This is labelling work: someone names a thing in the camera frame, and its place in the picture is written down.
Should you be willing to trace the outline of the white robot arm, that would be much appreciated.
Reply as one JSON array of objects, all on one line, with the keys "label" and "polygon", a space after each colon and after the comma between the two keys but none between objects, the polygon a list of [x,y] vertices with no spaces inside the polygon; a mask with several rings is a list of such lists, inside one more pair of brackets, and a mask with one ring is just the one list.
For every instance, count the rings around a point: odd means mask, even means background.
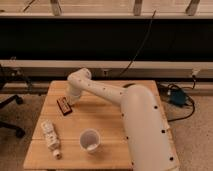
[{"label": "white robot arm", "polygon": [[87,91],[120,107],[133,171],[179,171],[168,127],[149,88],[139,84],[124,88],[93,81],[87,68],[71,73],[67,81],[71,105]]}]

